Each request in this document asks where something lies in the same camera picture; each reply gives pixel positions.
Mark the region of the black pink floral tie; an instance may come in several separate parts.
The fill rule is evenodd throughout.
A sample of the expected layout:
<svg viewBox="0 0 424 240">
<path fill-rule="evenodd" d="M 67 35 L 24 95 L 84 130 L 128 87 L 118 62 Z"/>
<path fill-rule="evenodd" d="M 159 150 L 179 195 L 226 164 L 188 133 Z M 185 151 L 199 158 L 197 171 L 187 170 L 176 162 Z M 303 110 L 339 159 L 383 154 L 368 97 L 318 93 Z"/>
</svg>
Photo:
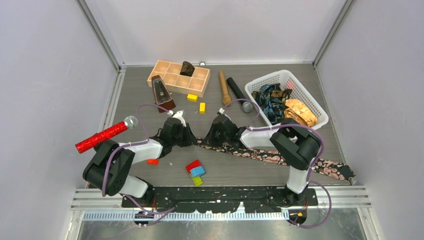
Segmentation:
<svg viewBox="0 0 424 240">
<path fill-rule="evenodd" d="M 239 156 L 243 158 L 249 158 L 257 161 L 274 163 L 278 165 L 287 166 L 288 162 L 284 157 L 275 150 L 261 150 L 256 148 L 234 148 L 229 145 L 222 146 L 210 146 L 202 144 L 202 139 L 197 138 L 194 145 L 203 149 L 213 150 L 220 153 L 226 153 L 233 156 Z M 312 167 L 314 173 L 319 173 L 324 176 L 328 176 L 341 181 L 350 181 L 356 175 L 351 167 L 342 162 L 336 162 L 326 159 L 318 159 Z"/>
</svg>

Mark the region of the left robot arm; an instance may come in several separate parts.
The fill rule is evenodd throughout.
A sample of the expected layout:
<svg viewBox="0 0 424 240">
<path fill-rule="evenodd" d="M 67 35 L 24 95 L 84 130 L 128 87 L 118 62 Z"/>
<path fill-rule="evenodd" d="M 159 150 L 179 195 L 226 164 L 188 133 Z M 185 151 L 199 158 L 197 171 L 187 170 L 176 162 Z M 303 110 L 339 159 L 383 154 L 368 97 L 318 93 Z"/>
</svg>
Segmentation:
<svg viewBox="0 0 424 240">
<path fill-rule="evenodd" d="M 174 146 L 195 145 L 197 139 L 190 125 L 181 117 L 169 117 L 156 135 L 133 143 L 117 143 L 108 139 L 95 146 L 95 154 L 85 167 L 82 178 L 102 191 L 103 195 L 130 195 L 141 207 L 153 202 L 150 184 L 131 176 L 133 165 L 149 159 L 160 159 Z"/>
</svg>

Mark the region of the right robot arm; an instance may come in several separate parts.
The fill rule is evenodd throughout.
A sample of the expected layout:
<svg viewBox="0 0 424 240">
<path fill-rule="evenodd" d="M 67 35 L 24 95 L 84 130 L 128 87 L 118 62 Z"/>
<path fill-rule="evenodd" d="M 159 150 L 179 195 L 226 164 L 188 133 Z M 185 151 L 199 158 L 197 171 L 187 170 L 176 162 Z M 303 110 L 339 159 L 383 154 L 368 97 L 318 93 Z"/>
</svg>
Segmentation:
<svg viewBox="0 0 424 240">
<path fill-rule="evenodd" d="M 311 163 L 323 148 L 322 139 L 310 127 L 292 118 L 269 127 L 238 127 L 226 114 L 215 117 L 201 145 L 229 145 L 235 150 L 274 147 L 289 165 L 284 190 L 285 198 L 291 205 L 299 205 L 305 199 Z"/>
</svg>

